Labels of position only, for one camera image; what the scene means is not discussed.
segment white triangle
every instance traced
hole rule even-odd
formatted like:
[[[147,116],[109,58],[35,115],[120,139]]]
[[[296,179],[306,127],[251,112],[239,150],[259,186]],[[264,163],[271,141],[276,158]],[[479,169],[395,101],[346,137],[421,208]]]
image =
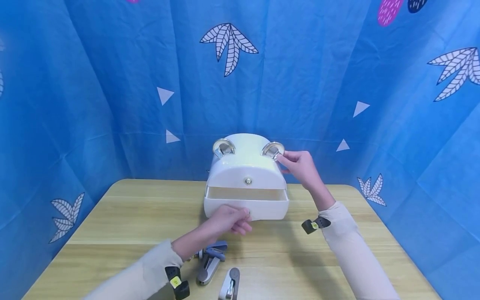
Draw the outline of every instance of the white triangle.
[[[160,102],[162,102],[162,105],[164,105],[173,95],[172,91],[163,89],[161,87],[157,87],[156,90],[158,92],[158,96],[160,97]]]
[[[343,150],[348,150],[348,149],[350,149],[350,147],[348,146],[347,142],[345,142],[345,140],[342,140],[340,145],[338,145],[338,148],[336,149],[336,152],[343,151]]]
[[[355,106],[355,111],[353,112],[353,117],[356,117],[358,114],[366,110],[370,104],[366,104],[360,101],[357,101],[357,106]]]
[[[176,137],[175,135],[173,135],[170,131],[167,130],[167,133],[166,133],[166,139],[167,139],[167,144],[168,143],[173,143],[173,142],[178,142],[180,139],[178,137]]]

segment leaf pattern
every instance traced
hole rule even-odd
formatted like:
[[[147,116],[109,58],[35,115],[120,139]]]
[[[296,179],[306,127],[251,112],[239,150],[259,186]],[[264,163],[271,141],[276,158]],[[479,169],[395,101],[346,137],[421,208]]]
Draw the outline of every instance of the leaf pattern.
[[[50,242],[48,242],[49,244],[63,237],[73,228],[73,226],[75,226],[84,196],[85,193],[81,193],[73,205],[70,205],[70,203],[63,199],[54,199],[51,201],[53,206],[65,217],[65,219],[53,218],[53,223],[55,223],[55,226],[57,227],[57,232]]]
[[[458,72],[458,74],[452,79],[452,81],[447,85],[447,87],[437,96],[435,102],[441,101],[451,96],[453,93],[460,89],[460,87],[463,85],[463,83],[465,83],[465,80],[467,79],[467,69],[468,65],[463,66],[460,72]]]
[[[426,3],[427,0],[408,0],[408,11],[410,13],[417,13]]]
[[[57,225],[59,230],[66,231],[73,227],[73,223],[67,219],[53,218],[53,222]]]
[[[474,84],[480,84],[479,53],[478,49],[475,47],[463,48],[445,53],[429,61],[428,64],[445,66],[437,84],[458,71],[457,75],[437,96],[434,102],[444,100],[453,95],[461,88],[465,81],[467,81],[467,78]]]
[[[80,206],[82,205],[82,201],[84,199],[85,193],[81,193],[80,196],[77,197],[77,200],[75,200],[75,203],[73,204],[72,208],[72,218],[71,222],[75,223],[78,218],[78,213],[80,212]]]
[[[51,202],[53,206],[67,219],[72,220],[72,206],[63,199],[55,199]]]
[[[53,236],[53,238],[50,240],[50,242],[48,242],[49,244],[57,241],[59,238],[63,237],[64,235],[66,235],[68,232],[68,230],[58,230],[57,233],[55,233],[55,235]]]
[[[215,43],[216,60],[220,58],[228,44],[227,62],[224,76],[232,74],[239,61],[240,50],[257,54],[255,46],[232,23],[222,23],[210,29],[200,39],[200,43]]]
[[[370,185],[372,181],[371,177],[368,178],[366,182],[363,182],[363,180],[360,177],[357,177],[357,180],[360,184],[360,190],[362,191],[365,199],[375,202],[382,206],[387,206],[385,201],[383,201],[383,199],[378,195],[384,185],[384,178],[381,173],[378,175],[377,180],[375,181],[375,184],[373,185],[372,189],[370,189]]]
[[[378,24],[380,26],[389,26],[398,14],[402,3],[403,0],[382,0],[378,9]]]
[[[255,46],[238,30],[235,26],[231,25],[233,37],[235,39],[235,43],[240,47],[242,51],[251,54],[257,54],[258,50]]]
[[[479,51],[475,49],[472,54],[472,62],[468,65],[468,78],[475,84],[480,84]]]
[[[452,75],[453,73],[457,72],[465,66],[465,64],[470,60],[470,55],[473,52],[474,48],[467,48],[464,49],[464,51],[460,52],[457,56],[455,56],[445,69],[443,70],[442,74],[440,75],[440,78],[438,79],[437,84],[440,84],[443,80],[447,79]]]
[[[2,39],[0,39],[0,51],[5,50],[5,44],[3,43]],[[3,94],[3,74],[0,70],[0,97]]]
[[[227,55],[227,62],[225,65],[225,77],[229,76],[233,70],[237,67],[237,63],[239,61],[239,54],[240,48],[235,43],[233,39],[231,39],[228,43],[228,55]]]
[[[210,29],[202,37],[202,39],[200,40],[200,43],[214,43],[214,42],[216,42],[216,35],[220,31],[220,28],[225,26],[225,25],[228,25],[228,23],[220,24],[220,25],[217,25],[217,26],[213,27],[212,29]]]
[[[377,196],[378,193],[380,193],[380,190],[382,189],[383,185],[384,185],[384,178],[383,178],[382,174],[380,173],[380,175],[378,175],[377,180],[375,181],[375,184],[372,187],[372,190],[367,195],[367,197]]]
[[[368,195],[370,195],[370,183],[372,181],[372,178],[368,178],[367,181],[365,182],[365,185],[364,185],[364,190],[363,190],[363,194],[365,195],[365,197],[368,197]]]
[[[361,189],[362,193],[365,194],[365,192],[364,192],[365,191],[365,188],[364,188],[365,185],[363,184],[363,180],[360,177],[357,177],[357,180],[360,184],[360,189]]]
[[[230,24],[220,27],[216,36],[216,60],[219,61],[222,56],[223,50],[230,40]]]
[[[375,202],[375,203],[383,205],[383,206],[387,206],[387,204],[385,204],[385,201],[380,196],[377,196],[377,195],[372,195],[372,196],[368,197],[367,200],[370,200],[372,202]]]

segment yellow label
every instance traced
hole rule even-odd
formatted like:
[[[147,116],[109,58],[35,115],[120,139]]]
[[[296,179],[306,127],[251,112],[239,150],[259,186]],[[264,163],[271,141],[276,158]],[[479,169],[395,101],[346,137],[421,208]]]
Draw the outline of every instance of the yellow label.
[[[173,286],[173,288],[177,288],[181,284],[181,280],[178,276],[175,276],[170,281],[170,284]]]

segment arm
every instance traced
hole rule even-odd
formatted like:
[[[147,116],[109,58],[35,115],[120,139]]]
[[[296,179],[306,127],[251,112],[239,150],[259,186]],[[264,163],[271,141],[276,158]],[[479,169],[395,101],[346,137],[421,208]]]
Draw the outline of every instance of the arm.
[[[331,222],[323,228],[325,240],[358,300],[400,300],[388,276],[358,231],[357,224],[340,202],[336,202],[325,185],[311,192],[318,216]]]
[[[317,172],[312,156],[306,151],[285,151],[278,161],[307,189],[330,226],[323,228],[325,240],[357,300],[399,300],[379,262],[358,231],[351,214],[336,202]]]
[[[140,260],[102,283],[85,300],[146,300],[168,283],[165,267],[183,265],[183,259],[165,240]]]
[[[181,267],[195,253],[226,231],[244,235],[251,231],[248,210],[219,207],[203,224],[173,242],[165,240],[140,260],[102,283],[85,300],[146,300],[169,283],[165,267]]]

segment pink leaf print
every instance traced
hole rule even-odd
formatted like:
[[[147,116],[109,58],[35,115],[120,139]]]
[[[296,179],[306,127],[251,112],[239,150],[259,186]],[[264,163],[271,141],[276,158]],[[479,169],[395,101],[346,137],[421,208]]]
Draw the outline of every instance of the pink leaf print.
[[[380,26],[389,26],[402,7],[403,0],[382,0],[378,9],[378,23]]]

